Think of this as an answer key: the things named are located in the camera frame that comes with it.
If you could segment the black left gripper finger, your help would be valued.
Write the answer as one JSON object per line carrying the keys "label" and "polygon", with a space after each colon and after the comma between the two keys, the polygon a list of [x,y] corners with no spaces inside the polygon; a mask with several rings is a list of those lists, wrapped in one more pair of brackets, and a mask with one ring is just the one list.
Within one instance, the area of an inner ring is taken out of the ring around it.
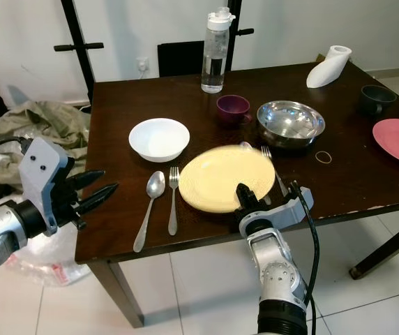
{"label": "black left gripper finger", "polygon": [[118,187],[119,185],[117,183],[111,183],[98,189],[97,191],[92,193],[90,197],[82,199],[77,207],[77,212],[79,214],[90,213],[90,211],[96,209],[101,204],[103,204],[104,201],[107,201],[107,199],[111,197],[113,192],[115,192]]}
{"label": "black left gripper finger", "polygon": [[97,181],[97,179],[100,179],[105,173],[104,170],[85,170],[84,172],[69,177],[68,185],[72,189],[75,189],[75,191],[80,191]]}

